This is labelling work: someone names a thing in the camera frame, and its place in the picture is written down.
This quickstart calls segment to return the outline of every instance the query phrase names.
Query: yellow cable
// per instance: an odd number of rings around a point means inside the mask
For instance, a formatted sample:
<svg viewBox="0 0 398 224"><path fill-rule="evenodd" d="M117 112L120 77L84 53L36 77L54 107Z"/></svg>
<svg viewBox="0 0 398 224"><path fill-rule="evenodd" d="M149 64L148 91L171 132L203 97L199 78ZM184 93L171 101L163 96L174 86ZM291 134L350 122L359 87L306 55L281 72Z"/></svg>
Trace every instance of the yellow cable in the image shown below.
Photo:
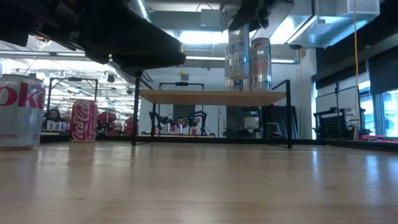
<svg viewBox="0 0 398 224"><path fill-rule="evenodd" d="M355 49L355 87L358 88L358 40L356 35L356 0L354 0L354 49ZM356 140L356 129L358 127L357 111L358 109L358 91L355 91L355 126L354 126L354 141Z"/></svg>
<svg viewBox="0 0 398 224"><path fill-rule="evenodd" d="M300 90L301 90L301 98L300 98L300 139L303 139L303 48L300 49Z"/></svg>

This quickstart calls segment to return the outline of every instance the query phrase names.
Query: wooden shelf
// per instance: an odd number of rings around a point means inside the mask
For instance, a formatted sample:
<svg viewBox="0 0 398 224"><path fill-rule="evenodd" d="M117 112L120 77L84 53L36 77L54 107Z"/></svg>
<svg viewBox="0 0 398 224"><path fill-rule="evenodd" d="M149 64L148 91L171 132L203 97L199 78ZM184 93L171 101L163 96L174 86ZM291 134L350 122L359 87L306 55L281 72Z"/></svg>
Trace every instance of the wooden shelf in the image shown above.
<svg viewBox="0 0 398 224"><path fill-rule="evenodd" d="M155 104L268 106L286 97L276 91L140 90L140 96Z"/></svg>

